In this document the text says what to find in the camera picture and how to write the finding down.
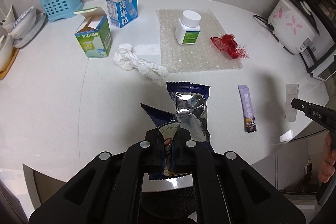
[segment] white pill bottle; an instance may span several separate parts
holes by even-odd
[[[175,30],[175,36],[180,45],[195,44],[201,30],[200,20],[201,16],[194,11],[186,10],[182,13]]]

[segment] silver foil wrapper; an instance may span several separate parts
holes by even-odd
[[[210,142],[207,129],[207,104],[202,94],[193,92],[170,92],[170,98],[176,105],[180,126],[189,130],[191,139]]]

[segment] red mesh net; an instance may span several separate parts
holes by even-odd
[[[233,34],[225,34],[222,37],[211,37],[210,39],[220,51],[227,52],[233,59],[249,57],[249,53],[245,47],[238,47]]]

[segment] white table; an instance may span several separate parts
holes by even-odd
[[[105,0],[85,4],[101,6]],[[282,49],[252,13],[210,0],[138,0],[139,17],[122,29],[110,26],[113,45],[108,58],[88,60],[74,33],[81,16],[48,23],[24,49],[9,74],[0,82],[0,179],[21,201],[28,216],[33,211],[22,164],[62,181],[68,181],[101,151],[113,154],[143,140],[154,128],[140,108],[145,103],[173,112],[165,87],[138,71],[113,64],[119,43],[135,49],[153,44],[159,49],[162,8],[210,9],[226,33],[233,33],[250,52],[241,70],[170,73],[167,81],[209,85],[208,129],[217,153],[233,150],[253,164],[284,143],[280,136],[296,136],[310,122],[298,112],[296,122],[284,122],[286,84],[299,84],[299,98],[318,105],[329,100],[323,82],[311,78],[299,56]],[[160,52],[142,58],[160,63]],[[237,85],[251,93],[257,132],[244,132]],[[191,176],[149,181],[143,191],[169,190],[192,185]]]

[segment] rice cooker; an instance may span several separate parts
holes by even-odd
[[[319,34],[310,7],[299,0],[279,0],[268,24],[279,44],[293,54],[303,52]]]

